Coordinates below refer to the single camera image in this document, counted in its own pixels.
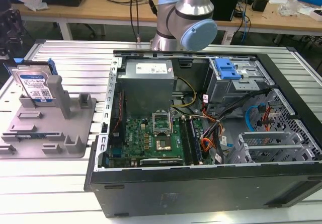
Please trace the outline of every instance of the blue cable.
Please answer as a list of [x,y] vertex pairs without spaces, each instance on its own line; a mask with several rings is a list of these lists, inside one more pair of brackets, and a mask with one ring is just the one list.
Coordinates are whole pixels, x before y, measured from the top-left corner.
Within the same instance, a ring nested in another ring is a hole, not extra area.
[[257,108],[257,106],[251,106],[249,107],[249,109],[246,111],[245,114],[245,121],[246,121],[246,125],[247,127],[250,129],[250,131],[254,132],[255,130],[253,129],[251,122],[250,122],[250,112],[253,108]]

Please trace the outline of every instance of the ram slot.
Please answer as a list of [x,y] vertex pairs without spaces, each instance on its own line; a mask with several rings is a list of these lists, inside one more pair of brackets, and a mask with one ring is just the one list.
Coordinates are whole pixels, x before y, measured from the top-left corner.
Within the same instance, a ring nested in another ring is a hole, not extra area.
[[193,136],[193,143],[194,143],[194,148],[196,149],[196,156],[197,156],[197,160],[201,161],[202,159],[202,155],[201,155],[201,149],[200,149],[200,142],[196,133],[196,128],[195,125],[193,123],[192,119],[189,119],[190,122],[190,129],[191,129],[191,133]]
[[181,119],[179,127],[186,165],[197,165],[198,159],[189,121]]

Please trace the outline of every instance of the aluminum extrusion table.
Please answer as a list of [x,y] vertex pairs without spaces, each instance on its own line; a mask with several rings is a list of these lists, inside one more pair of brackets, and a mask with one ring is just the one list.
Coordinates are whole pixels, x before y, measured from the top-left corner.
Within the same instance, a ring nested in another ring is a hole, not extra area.
[[[149,49],[148,43],[52,41],[35,44],[26,59],[52,58],[63,87],[75,97],[90,92],[98,100],[88,149],[81,159],[0,161],[0,223],[322,223],[322,191],[291,208],[106,219],[83,185],[90,146],[99,132],[114,49]],[[224,46],[213,52],[265,53],[322,121],[322,79],[296,52],[282,47]],[[0,91],[0,130],[19,108],[21,88],[10,78]]]

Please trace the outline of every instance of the white label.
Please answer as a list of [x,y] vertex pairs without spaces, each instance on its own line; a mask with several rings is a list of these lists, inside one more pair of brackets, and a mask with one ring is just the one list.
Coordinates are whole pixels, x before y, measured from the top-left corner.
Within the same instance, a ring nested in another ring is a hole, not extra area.
[[208,103],[208,95],[206,94],[203,95],[203,102]]
[[19,77],[31,99],[41,102],[52,100],[49,88],[44,85],[46,82],[44,76],[40,74],[22,74]]
[[272,112],[270,114],[268,114],[268,117],[279,117],[281,115],[280,112]]
[[221,163],[221,157],[219,156],[219,154],[216,153],[215,159]]
[[227,146],[227,137],[222,136],[221,139],[222,139],[222,141],[220,142],[220,144]]
[[238,74],[247,74],[247,71],[245,69],[239,69],[237,70]]
[[164,63],[139,63],[136,64],[137,74],[167,74],[167,64]]
[[16,135],[16,137],[27,137],[27,138],[31,138],[30,135]]

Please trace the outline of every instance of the desk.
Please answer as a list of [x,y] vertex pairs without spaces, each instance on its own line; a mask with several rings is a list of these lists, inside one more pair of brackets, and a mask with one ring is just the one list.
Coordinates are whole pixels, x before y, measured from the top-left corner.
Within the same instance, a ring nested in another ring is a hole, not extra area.
[[[129,6],[106,0],[83,0],[79,7],[49,5],[50,9],[38,12],[31,11],[24,5],[14,6],[20,10],[23,20],[57,22],[65,40],[72,39],[68,23],[130,25]],[[250,32],[322,36],[321,22],[307,15],[283,17],[277,13],[277,7],[278,5],[268,3],[265,11],[261,13],[251,11],[248,6],[246,14],[252,21]],[[135,7],[133,18],[136,20]],[[156,27],[156,17],[148,4],[139,6],[139,20],[142,26]],[[233,18],[231,22],[218,21],[217,24],[219,30],[225,31],[222,44],[230,44],[233,33],[240,25],[240,19]]]
[[[89,92],[98,102],[88,148],[81,159],[0,161],[0,223],[164,224],[164,223],[321,223],[322,190],[291,208],[240,210],[106,219],[93,193],[83,185],[90,146],[99,132],[113,49],[149,49],[148,43],[56,41],[35,44],[26,56],[34,61],[51,57],[72,97]],[[311,110],[322,120],[321,77],[299,54],[285,47],[210,45],[212,52],[268,54]],[[0,130],[20,106],[22,89],[11,77],[0,91]]]

